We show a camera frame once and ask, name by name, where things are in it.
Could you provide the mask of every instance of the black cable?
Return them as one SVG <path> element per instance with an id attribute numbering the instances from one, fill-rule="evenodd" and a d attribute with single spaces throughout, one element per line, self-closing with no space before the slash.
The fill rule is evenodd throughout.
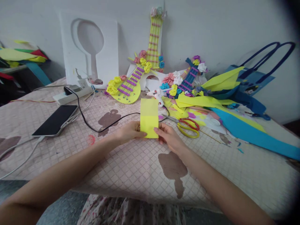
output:
<path id="1" fill-rule="evenodd" d="M 111 125 L 109 125 L 109 126 L 106 127 L 105 129 L 103 129 L 103 130 L 101 130 L 101 131 L 97 131 L 97 130 L 95 130 L 94 128 L 92 128 L 92 127 L 87 123 L 87 121 L 86 121 L 86 119 L 85 119 L 85 117 L 84 117 L 84 115 L 83 115 L 83 113 L 82 113 L 82 111 L 81 111 L 81 107 L 80 107 L 78 95 L 77 95 L 73 90 L 69 89 L 68 87 L 66 87 L 66 88 L 67 88 L 68 90 L 70 90 L 73 94 L 76 95 L 77 101 L 78 101 L 78 107 L 79 107 L 81 116 L 82 116 L 82 118 L 83 118 L 85 124 L 86 124 L 89 128 L 91 128 L 93 131 L 95 131 L 95 132 L 97 132 L 97 133 L 101 133 L 101 132 L 105 131 L 106 129 L 110 128 L 112 125 L 114 125 L 115 123 L 119 122 L 121 119 L 123 119 L 123 118 L 126 117 L 126 116 L 130 116 L 130 115 L 132 115 L 132 114 L 140 114 L 139 112 L 134 112 L 134 113 L 131 113 L 131 114 L 127 114 L 127 115 L 121 117 L 120 119 L 118 119 L 117 121 L 113 122 Z M 170 116 L 169 110 L 168 110 L 165 106 L 163 106 L 163 107 L 168 111 L 168 116 Z"/>

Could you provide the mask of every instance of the phone screen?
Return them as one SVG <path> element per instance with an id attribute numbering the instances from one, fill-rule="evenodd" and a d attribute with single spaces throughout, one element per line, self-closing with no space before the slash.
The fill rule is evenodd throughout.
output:
<path id="1" fill-rule="evenodd" d="M 61 126 L 77 110 L 76 105 L 60 106 L 33 134 L 32 136 L 55 136 L 59 135 Z"/>

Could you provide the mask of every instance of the tablecloth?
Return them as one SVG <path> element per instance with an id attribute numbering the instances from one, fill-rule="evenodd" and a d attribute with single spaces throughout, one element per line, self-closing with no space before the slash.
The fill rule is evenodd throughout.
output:
<path id="1" fill-rule="evenodd" d="M 66 79 L 62 78 L 52 85 L 65 83 Z M 52 96 L 62 91 L 62 87 L 45 88 L 21 99 L 53 101 Z M 140 112 L 140 99 L 146 97 L 145 92 L 141 92 L 134 104 L 124 105 L 99 90 L 84 114 L 92 127 L 104 129 L 121 116 Z M 80 99 L 82 109 L 91 98 L 86 101 L 85 97 Z M 30 138 L 58 107 L 56 103 L 36 102 L 11 102 L 0 107 L 0 151 Z M 159 107 L 159 115 L 163 113 L 166 113 L 165 109 Z M 98 134 L 86 126 L 82 117 L 78 117 L 58 137 L 45 138 L 30 160 L 6 179 L 31 180 L 133 120 L 139 120 L 139 115 L 128 116 L 110 127 L 108 132 Z M 241 153 L 237 150 L 238 142 L 229 135 L 220 136 L 207 127 L 201 129 L 228 146 L 204 133 L 200 133 L 199 138 L 188 138 L 179 132 L 174 122 L 166 120 L 165 123 L 176 130 L 188 147 L 242 189 L 270 216 L 281 217 L 289 209 L 298 187 L 298 172 L 287 164 L 285 157 L 244 142 L 239 146 L 244 152 Z M 261 120 L 260 123 L 270 135 L 299 146 L 299 139 L 274 121 Z M 16 148 L 9 157 L 2 159 L 0 176 L 20 165 L 31 153 L 35 142 L 36 139 Z M 166 145 L 159 145 L 154 139 L 132 140 L 117 147 L 73 190 L 131 197 L 151 203 L 182 204 L 219 212 L 206 190 L 181 160 Z"/>

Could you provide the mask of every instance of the bag handle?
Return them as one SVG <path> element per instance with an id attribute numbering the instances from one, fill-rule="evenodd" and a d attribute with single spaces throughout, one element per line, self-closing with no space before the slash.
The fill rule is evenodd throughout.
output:
<path id="1" fill-rule="evenodd" d="M 255 53 L 252 57 L 250 57 L 245 63 L 247 63 L 249 60 L 251 60 L 254 56 L 256 56 L 258 53 L 260 53 L 261 51 L 263 51 L 264 49 L 266 49 L 267 47 L 275 44 L 276 42 L 273 42 L 267 46 L 265 46 L 264 48 L 262 48 L 261 50 L 259 50 L 257 53 Z M 273 50 L 271 50 L 267 55 L 265 55 L 254 67 L 248 69 L 247 71 L 245 71 L 239 78 L 240 79 L 245 79 L 247 78 L 251 73 L 255 72 L 258 70 L 258 68 L 263 65 L 280 47 L 286 45 L 286 44 L 290 44 L 291 47 L 288 50 L 288 52 L 285 54 L 285 56 L 279 61 L 279 63 L 267 74 L 265 74 L 264 76 L 262 76 L 257 82 L 256 84 L 259 84 L 261 82 L 263 82 L 268 76 L 270 76 L 272 73 L 274 73 L 283 63 L 284 61 L 291 55 L 291 53 L 294 51 L 296 44 L 294 42 L 285 42 L 283 44 L 280 44 L 279 46 L 277 45 Z"/>
<path id="2" fill-rule="evenodd" d="M 241 66 L 244 66 L 246 63 L 248 63 L 251 59 L 253 59 L 255 56 L 257 56 L 259 53 L 261 53 L 263 50 L 265 50 L 266 48 L 268 48 L 268 47 L 270 47 L 270 46 L 272 46 L 272 45 L 274 45 L 274 44 L 276 44 L 276 47 L 274 48 L 274 49 L 276 49 L 279 45 L 280 45 L 280 43 L 279 42 L 272 42 L 271 44 L 268 44 L 268 45 L 266 45 L 265 47 L 263 47 L 262 49 L 260 49 L 258 52 L 256 52 L 253 56 L 251 56 L 249 59 L 247 59 L 243 64 L 241 64 L 240 65 L 240 67 Z M 267 57 L 267 59 L 266 59 L 266 61 L 272 56 L 272 55 L 269 55 L 269 54 L 267 54 L 267 55 L 265 55 L 265 57 L 266 56 L 268 56 Z"/>
<path id="3" fill-rule="evenodd" d="M 279 61 L 279 63 L 277 63 L 277 65 L 269 72 L 267 73 L 266 75 L 263 75 L 262 78 L 260 78 L 256 84 L 260 84 L 261 82 L 263 82 L 268 76 L 270 76 L 271 74 L 273 74 L 283 63 L 284 61 L 286 61 L 286 59 L 291 55 L 291 53 L 294 51 L 295 47 L 296 47 L 296 44 L 294 42 L 285 42 L 281 45 L 279 45 L 275 51 L 277 51 L 279 48 L 281 48 L 282 46 L 286 45 L 286 44 L 290 44 L 291 47 L 290 49 L 288 50 L 288 52 L 285 54 L 285 56 Z"/>

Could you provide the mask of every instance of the gray floor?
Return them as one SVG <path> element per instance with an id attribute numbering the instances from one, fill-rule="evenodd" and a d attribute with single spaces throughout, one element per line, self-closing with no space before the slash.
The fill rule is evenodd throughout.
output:
<path id="1" fill-rule="evenodd" d="M 0 204 L 27 181 L 0 181 Z M 44 212 L 38 225 L 76 225 L 88 194 L 68 191 Z M 202 209 L 186 209 L 188 225 L 232 224 L 224 215 Z"/>

